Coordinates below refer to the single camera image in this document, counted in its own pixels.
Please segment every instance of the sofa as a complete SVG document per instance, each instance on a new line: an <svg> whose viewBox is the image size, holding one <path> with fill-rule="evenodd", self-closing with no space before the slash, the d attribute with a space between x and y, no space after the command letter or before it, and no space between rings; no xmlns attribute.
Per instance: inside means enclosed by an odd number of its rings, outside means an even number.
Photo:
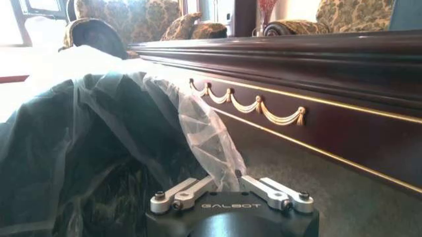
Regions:
<svg viewBox="0 0 422 237"><path fill-rule="evenodd" d="M393 4L394 0L322 0L316 22L276 20L268 23L263 34L280 36L384 31Z"/></svg>
<svg viewBox="0 0 422 237"><path fill-rule="evenodd" d="M176 0L68 0L63 48L87 44L124 58L131 43L227 37L220 23L195 24L200 13L182 16Z"/></svg>

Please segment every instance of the metal bracket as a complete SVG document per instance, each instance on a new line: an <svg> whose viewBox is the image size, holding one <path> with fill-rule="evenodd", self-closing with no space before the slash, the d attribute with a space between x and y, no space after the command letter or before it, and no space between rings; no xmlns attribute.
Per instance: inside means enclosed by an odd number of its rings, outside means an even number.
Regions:
<svg viewBox="0 0 422 237"><path fill-rule="evenodd" d="M266 200L270 207L280 211L291 208L291 201L286 193L272 189L251 176L244 175L240 178L242 188L255 193L262 199Z"/></svg>
<svg viewBox="0 0 422 237"><path fill-rule="evenodd" d="M267 201L270 207L280 211L292 207L298 212L312 213L314 199L308 193L296 192L268 178L258 181L248 175L242 176L240 184L244 190L254 192Z"/></svg>
<svg viewBox="0 0 422 237"><path fill-rule="evenodd" d="M173 196L178 192L186 190L190 188L195 183L198 182L198 179L188 178L184 180L180 184L173 186L165 193L159 193L159 195L155 195L151 198L151 212L155 214L163 214L168 211L169 205L173 202Z"/></svg>
<svg viewBox="0 0 422 237"><path fill-rule="evenodd" d="M290 201L292 202L292 207L296 211L302 213L312 213L314 199L307 192L296 192L270 178L262 178L259 181L288 195Z"/></svg>
<svg viewBox="0 0 422 237"><path fill-rule="evenodd" d="M172 208L186 210L195 205L195 200L206 193L216 190L215 182L211 176L202 179L187 190L178 192L173 197Z"/></svg>

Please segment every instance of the logo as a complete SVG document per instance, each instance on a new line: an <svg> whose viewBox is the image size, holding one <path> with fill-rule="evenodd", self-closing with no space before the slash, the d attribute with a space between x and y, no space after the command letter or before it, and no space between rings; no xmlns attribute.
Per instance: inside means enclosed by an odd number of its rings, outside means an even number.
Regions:
<svg viewBox="0 0 422 237"><path fill-rule="evenodd" d="M202 208L258 208L260 204L202 204Z"/></svg>

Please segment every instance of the screw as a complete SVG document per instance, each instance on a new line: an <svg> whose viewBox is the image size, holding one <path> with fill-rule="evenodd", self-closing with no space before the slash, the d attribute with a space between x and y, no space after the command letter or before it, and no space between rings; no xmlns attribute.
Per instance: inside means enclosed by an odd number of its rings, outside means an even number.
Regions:
<svg viewBox="0 0 422 237"><path fill-rule="evenodd" d="M175 210L182 210L182 208L183 208L183 203L182 203L179 200L173 201L173 203L172 203L172 208L173 208Z"/></svg>
<svg viewBox="0 0 422 237"><path fill-rule="evenodd" d="M299 192L299 198L302 200L308 200L310 199L310 193L304 192L304 191Z"/></svg>
<svg viewBox="0 0 422 237"><path fill-rule="evenodd" d="M238 169L235 170L235 175L236 175L236 178L238 178L238 179L242 178L242 172L240 172L240 170L238 170Z"/></svg>
<svg viewBox="0 0 422 237"><path fill-rule="evenodd" d="M155 196L156 200L160 201L165 198L165 193L163 191L157 191L153 196Z"/></svg>
<svg viewBox="0 0 422 237"><path fill-rule="evenodd" d="M282 201L282 211L288 211L292 208L292 203L290 200Z"/></svg>

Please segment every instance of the clear plastic wrap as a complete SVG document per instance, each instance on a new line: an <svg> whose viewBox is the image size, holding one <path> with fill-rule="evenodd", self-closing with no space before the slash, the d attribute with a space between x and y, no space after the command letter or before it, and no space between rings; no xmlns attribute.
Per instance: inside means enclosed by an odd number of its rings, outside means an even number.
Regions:
<svg viewBox="0 0 422 237"><path fill-rule="evenodd" d="M0 123L0 236L144 236L157 190L207 173L239 189L226 127L171 69L88 47L47 65Z"/></svg>

